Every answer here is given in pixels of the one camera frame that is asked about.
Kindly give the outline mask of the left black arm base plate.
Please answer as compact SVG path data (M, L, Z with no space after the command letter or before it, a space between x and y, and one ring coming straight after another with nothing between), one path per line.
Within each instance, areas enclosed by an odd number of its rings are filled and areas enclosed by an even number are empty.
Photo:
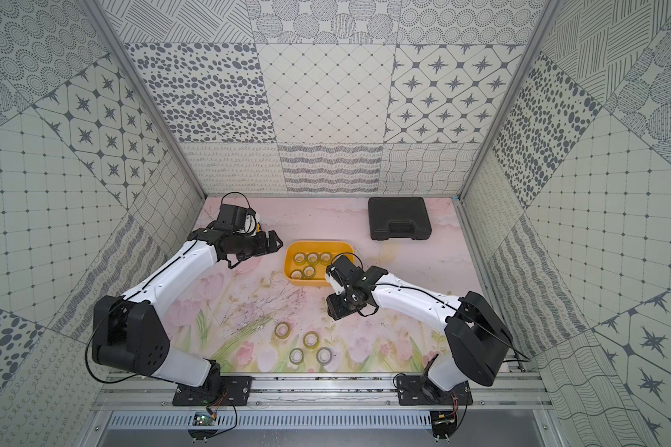
M171 404L176 407L246 406L251 394L253 376L214 376L201 387L177 385Z

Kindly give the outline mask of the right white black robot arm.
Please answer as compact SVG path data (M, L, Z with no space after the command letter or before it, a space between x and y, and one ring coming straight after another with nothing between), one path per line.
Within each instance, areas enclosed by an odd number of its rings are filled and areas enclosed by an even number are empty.
M449 355L438 355L426 367L424 383L449 392L468 381L490 387L512 341L503 321L477 292L466 296L440 294L399 279L378 266L367 270L339 256L325 270L334 292L326 298L333 320L374 311L400 312L445 335Z

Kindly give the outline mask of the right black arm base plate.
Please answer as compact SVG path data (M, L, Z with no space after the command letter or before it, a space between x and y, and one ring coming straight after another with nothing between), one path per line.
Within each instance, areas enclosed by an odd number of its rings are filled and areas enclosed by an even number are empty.
M399 372L399 374L393 376L393 385L396 388L398 402L401 406L448 406L453 403L460 405L471 405L473 403L468 382L457 385L451 391L443 391L424 375Z

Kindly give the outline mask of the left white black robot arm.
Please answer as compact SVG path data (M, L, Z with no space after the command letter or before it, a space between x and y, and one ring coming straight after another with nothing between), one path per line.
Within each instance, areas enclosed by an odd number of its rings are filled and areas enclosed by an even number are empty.
M167 311L212 266L224 263L235 268L282 247L274 230L246 234L207 227L193 231L155 273L120 296L106 295L95 304L86 365L96 363L203 393L216 392L220 365L171 345L164 326Z

